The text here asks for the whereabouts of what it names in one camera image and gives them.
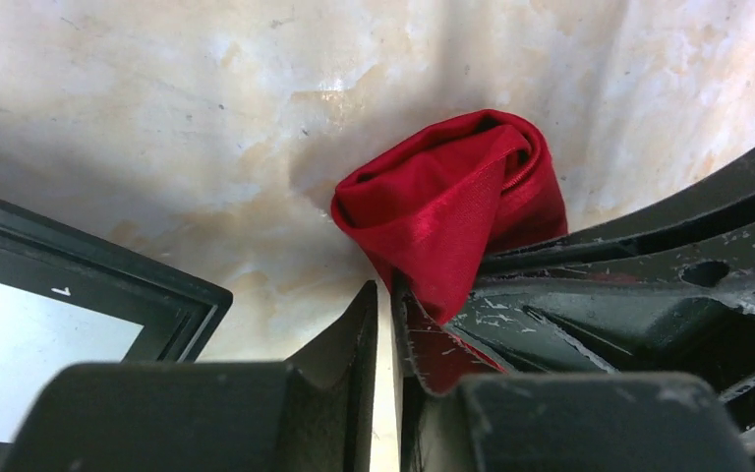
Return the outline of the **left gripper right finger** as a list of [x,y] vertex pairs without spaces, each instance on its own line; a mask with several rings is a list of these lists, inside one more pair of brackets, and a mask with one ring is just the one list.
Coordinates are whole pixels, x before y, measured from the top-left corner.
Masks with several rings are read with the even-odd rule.
[[396,277],[408,349],[404,471],[753,471],[711,388],[681,373],[495,371],[435,324]]

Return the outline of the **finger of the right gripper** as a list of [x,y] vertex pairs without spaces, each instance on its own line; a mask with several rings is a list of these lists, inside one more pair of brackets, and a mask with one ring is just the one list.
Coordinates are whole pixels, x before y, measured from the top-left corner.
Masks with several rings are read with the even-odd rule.
[[480,274],[606,262],[701,242],[755,222],[755,148],[717,172],[617,219],[483,260]]
[[655,254],[481,277],[448,329],[511,372],[682,372],[755,459],[755,221]]

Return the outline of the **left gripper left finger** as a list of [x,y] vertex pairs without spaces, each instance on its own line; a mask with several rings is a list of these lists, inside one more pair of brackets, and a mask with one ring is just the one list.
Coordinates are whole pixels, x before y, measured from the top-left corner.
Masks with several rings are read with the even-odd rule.
[[282,361],[80,364],[42,391],[5,471],[366,471],[378,288]]

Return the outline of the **red cloth napkin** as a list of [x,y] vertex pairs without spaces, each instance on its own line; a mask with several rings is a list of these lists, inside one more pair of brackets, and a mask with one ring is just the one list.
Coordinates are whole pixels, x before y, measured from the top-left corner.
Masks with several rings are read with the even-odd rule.
[[459,313],[484,256],[568,231],[545,137],[492,109],[433,124],[356,169],[330,214],[385,285],[402,277],[437,325]]

